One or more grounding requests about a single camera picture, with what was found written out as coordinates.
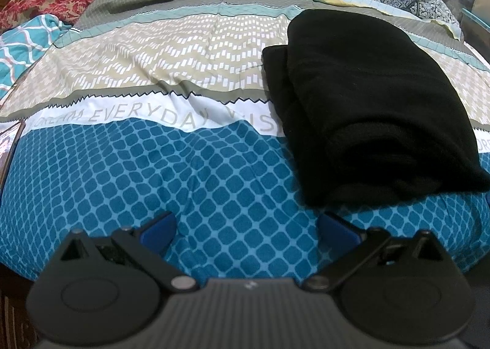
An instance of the bed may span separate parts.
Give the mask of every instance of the bed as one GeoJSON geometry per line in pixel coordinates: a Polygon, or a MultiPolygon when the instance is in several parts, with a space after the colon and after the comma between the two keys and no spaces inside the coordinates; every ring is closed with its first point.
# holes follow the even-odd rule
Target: bed
{"type": "MultiPolygon", "coordinates": [[[[301,281],[332,261],[315,230],[324,209],[302,202],[261,69],[262,49],[286,43],[304,9],[404,30],[455,87],[490,171],[490,69],[441,0],[89,0],[71,16],[63,4],[27,17],[21,1],[0,12],[4,30],[46,12],[58,21],[49,20],[52,45],[2,97],[0,128],[26,125],[0,206],[0,347],[35,342],[23,300],[73,228],[105,235],[170,210],[178,234],[162,256],[202,284],[301,281]]],[[[464,272],[490,250],[484,193],[330,210],[397,236],[431,229],[464,272]]]]}

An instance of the black folded cloth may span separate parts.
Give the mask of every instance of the black folded cloth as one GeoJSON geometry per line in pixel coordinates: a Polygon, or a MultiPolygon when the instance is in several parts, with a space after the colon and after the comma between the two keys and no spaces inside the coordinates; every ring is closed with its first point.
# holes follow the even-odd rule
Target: black folded cloth
{"type": "Polygon", "coordinates": [[[288,45],[262,55],[308,205],[490,189],[458,94],[397,27],[306,10],[291,21],[288,45]]]}

